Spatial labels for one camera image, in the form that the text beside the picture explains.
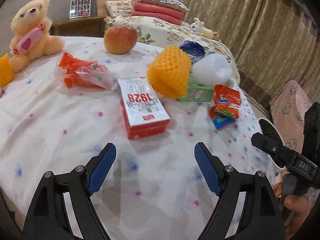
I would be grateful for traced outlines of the person's right hand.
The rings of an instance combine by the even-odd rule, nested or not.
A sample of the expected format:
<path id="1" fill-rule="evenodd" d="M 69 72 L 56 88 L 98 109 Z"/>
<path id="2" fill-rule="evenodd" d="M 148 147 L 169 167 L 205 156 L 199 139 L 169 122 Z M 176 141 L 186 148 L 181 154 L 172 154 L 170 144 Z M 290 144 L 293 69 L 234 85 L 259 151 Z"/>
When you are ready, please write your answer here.
<path id="1" fill-rule="evenodd" d="M 286 239 L 290 239 L 296 233 L 309 215 L 312 208 L 310 200 L 309 192 L 303 196 L 291 194 L 286 196 L 284 200 L 284 206 L 295 213 L 295 216 L 291 222 L 288 224 L 288 226 L 286 226 Z"/>

